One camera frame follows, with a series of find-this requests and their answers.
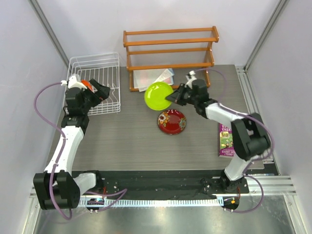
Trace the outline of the orange plate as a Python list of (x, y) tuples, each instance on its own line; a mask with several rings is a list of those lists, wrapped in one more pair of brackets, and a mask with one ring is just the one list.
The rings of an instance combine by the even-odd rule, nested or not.
[(90, 90), (91, 92), (93, 92), (94, 90), (93, 90), (93, 87), (91, 86), (91, 84), (90, 84), (90, 82), (89, 81), (87, 81), (87, 80), (81, 80), (80, 81), (82, 84), (83, 84), (83, 87), (82, 87), (82, 89), (88, 89), (88, 90)]

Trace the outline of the green plate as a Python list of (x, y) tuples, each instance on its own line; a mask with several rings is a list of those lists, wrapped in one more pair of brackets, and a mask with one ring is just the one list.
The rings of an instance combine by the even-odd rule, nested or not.
[(171, 102), (166, 97), (173, 92), (171, 85), (165, 82), (155, 82), (145, 91), (144, 101), (154, 111), (165, 110), (171, 105)]

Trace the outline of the red floral plate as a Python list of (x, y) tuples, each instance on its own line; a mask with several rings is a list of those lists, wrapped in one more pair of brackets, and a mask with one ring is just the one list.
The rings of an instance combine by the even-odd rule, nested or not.
[(185, 115), (176, 109), (168, 109), (159, 114), (157, 118), (159, 129), (169, 135), (180, 134), (187, 125)]

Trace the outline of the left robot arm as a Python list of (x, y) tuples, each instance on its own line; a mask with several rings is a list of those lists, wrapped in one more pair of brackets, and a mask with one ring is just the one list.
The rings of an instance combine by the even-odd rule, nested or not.
[(36, 173), (33, 184), (43, 210), (74, 209), (80, 196), (87, 191), (100, 194), (104, 183), (97, 170), (85, 171), (77, 177), (72, 176), (72, 167), (78, 147), (83, 140), (89, 123), (88, 112), (106, 100), (110, 88), (91, 79), (92, 91), (79, 78), (72, 75), (68, 81), (58, 85), (65, 86), (65, 112), (61, 126), (50, 122), (43, 115), (41, 119), (60, 133), (59, 142), (49, 164), (42, 173)]

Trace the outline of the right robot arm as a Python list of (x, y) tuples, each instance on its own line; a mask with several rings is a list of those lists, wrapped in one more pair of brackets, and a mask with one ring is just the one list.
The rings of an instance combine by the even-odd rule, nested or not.
[(219, 179), (221, 189), (227, 193), (239, 186), (247, 168), (252, 162), (260, 160), (261, 154), (273, 145), (260, 114), (245, 114), (225, 107), (209, 97), (205, 82), (201, 79), (180, 84), (165, 99), (180, 106), (191, 104), (200, 116), (231, 129), (234, 156)]

